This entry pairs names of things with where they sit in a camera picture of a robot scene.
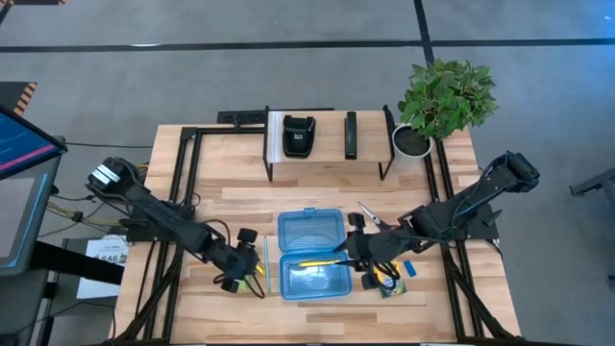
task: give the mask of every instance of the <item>paper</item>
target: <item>paper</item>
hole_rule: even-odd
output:
[[[87,242],[86,256],[125,266],[128,245],[119,235],[106,235],[102,239]],[[77,299],[114,297],[118,294],[118,284],[100,283],[84,278],[79,280]]]

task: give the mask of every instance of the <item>potted plant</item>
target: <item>potted plant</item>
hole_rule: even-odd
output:
[[[468,125],[480,126],[498,108],[487,66],[436,60],[427,67],[413,64],[412,69],[410,88],[397,105],[403,124],[393,132],[396,155],[402,158],[423,158],[434,139]]]

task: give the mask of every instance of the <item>green plant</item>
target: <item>green plant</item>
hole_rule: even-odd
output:
[[[413,64],[412,69],[410,88],[397,107],[402,122],[424,138],[442,139],[469,124],[480,126],[498,108],[487,66],[436,60],[427,67]]]

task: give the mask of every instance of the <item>white flower pot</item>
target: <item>white flower pot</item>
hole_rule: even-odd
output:
[[[395,143],[395,135],[398,133],[399,130],[403,128],[410,128],[410,126],[406,124],[398,126],[397,129],[395,129],[395,131],[393,132],[391,139],[393,140],[393,147],[395,148],[395,165],[398,167],[409,167],[416,164],[417,162],[422,161],[423,158],[431,152],[431,148],[433,148],[433,138],[430,138],[430,146],[425,153],[418,156],[410,155],[403,152],[400,148],[397,147],[397,144]]]

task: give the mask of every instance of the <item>yellow marker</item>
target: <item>yellow marker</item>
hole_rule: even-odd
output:
[[[319,266],[319,265],[332,265],[341,262],[340,259],[335,260],[320,260],[320,261],[307,261],[299,263],[299,266],[302,268],[311,267],[311,266]]]
[[[265,270],[262,269],[262,267],[260,266],[260,264],[257,264],[257,271],[260,275],[265,276]]]

